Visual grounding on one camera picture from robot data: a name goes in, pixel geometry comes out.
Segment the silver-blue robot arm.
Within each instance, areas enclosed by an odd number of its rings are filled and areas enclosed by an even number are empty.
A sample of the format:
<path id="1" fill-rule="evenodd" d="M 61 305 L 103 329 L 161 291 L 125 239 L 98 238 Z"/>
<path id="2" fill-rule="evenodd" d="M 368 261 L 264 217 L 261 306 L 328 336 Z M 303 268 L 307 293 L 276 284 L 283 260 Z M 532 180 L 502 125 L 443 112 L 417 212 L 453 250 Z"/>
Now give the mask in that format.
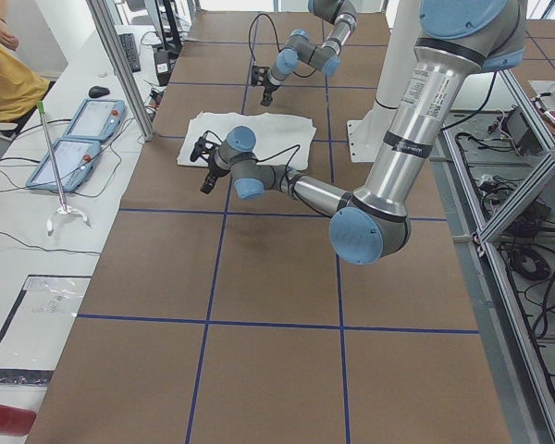
<path id="1" fill-rule="evenodd" d="M 420 3 L 411 75 L 363 186 L 345 191 L 290 165 L 271 166 L 255 156 L 254 132 L 238 126 L 194 144 L 191 159 L 208 169 L 202 192 L 225 176 L 243 200 L 281 191 L 329 218 L 332 248 L 351 264 L 397 252 L 411 235 L 407 196 L 465 79 L 521 62 L 526 8 L 524 1 Z"/>
<path id="2" fill-rule="evenodd" d="M 357 11 L 351 1 L 310 0 L 308 10 L 316 17 L 333 25 L 333 29 L 321 44 L 311 42 L 304 30 L 294 30 L 284 46 L 278 50 L 277 59 L 271 67 L 254 68 L 252 85 L 264 87 L 262 106 L 270 106 L 275 92 L 302 62 L 331 77 L 340 65 L 340 52 L 357 25 Z"/>

